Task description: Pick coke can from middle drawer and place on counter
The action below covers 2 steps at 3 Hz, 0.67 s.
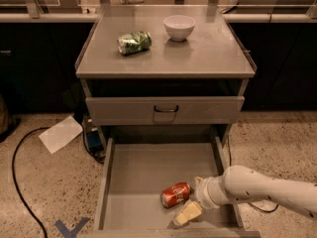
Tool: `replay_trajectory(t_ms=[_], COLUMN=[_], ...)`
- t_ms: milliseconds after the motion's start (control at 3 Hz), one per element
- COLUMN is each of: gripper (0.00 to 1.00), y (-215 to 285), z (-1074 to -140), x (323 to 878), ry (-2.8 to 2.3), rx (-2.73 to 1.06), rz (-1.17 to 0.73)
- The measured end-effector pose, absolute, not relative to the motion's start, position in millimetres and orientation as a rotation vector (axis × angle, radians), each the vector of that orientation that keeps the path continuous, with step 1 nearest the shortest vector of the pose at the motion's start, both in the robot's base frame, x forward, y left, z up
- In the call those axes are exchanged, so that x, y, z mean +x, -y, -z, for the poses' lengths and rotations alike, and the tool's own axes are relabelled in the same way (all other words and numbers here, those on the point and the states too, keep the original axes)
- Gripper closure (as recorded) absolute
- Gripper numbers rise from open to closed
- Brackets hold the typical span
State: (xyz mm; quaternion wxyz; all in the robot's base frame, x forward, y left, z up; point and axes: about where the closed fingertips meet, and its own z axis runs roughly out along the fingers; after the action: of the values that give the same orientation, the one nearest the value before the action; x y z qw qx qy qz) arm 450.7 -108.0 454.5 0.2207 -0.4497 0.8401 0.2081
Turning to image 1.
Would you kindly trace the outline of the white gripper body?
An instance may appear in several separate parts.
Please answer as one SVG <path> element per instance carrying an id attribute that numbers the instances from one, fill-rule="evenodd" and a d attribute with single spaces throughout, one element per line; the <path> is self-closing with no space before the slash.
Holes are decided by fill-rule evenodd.
<path id="1" fill-rule="evenodd" d="M 205 178 L 200 184 L 195 184 L 194 195 L 198 204 L 206 210 L 229 203 L 221 177 Z"/>

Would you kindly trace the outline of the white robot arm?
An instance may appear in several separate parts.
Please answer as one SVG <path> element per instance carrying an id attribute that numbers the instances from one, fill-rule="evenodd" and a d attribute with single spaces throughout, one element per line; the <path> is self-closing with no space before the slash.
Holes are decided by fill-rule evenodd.
<path id="1" fill-rule="evenodd" d="M 244 166 L 230 166 L 221 176 L 195 179 L 194 197 L 176 213 L 173 223 L 182 226 L 204 210 L 227 204 L 269 200 L 289 210 L 315 219 L 317 184 L 271 178 Z"/>

